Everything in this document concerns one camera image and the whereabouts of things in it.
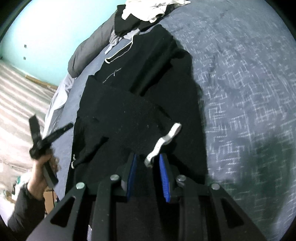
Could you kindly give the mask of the person's left forearm black sleeve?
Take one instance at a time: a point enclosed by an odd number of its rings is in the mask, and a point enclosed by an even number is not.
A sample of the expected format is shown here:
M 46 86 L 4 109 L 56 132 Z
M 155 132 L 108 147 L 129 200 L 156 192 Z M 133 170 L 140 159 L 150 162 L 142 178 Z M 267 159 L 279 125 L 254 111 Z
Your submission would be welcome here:
M 18 237 L 25 240 L 45 217 L 45 199 L 37 199 L 24 184 L 20 188 L 15 209 L 8 220 L 8 228 Z

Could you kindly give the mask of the person's left hand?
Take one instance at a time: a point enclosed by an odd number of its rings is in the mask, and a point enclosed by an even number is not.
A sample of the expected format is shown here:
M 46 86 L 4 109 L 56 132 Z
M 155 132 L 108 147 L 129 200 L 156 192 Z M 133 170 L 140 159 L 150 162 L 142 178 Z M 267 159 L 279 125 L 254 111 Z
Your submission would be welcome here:
M 48 187 L 48 183 L 43 174 L 43 166 L 48 163 L 53 170 L 57 173 L 60 170 L 59 158 L 54 156 L 53 149 L 48 149 L 46 154 L 39 159 L 32 159 L 33 167 L 30 180 L 27 183 L 29 193 L 37 200 L 43 200 L 43 193 Z

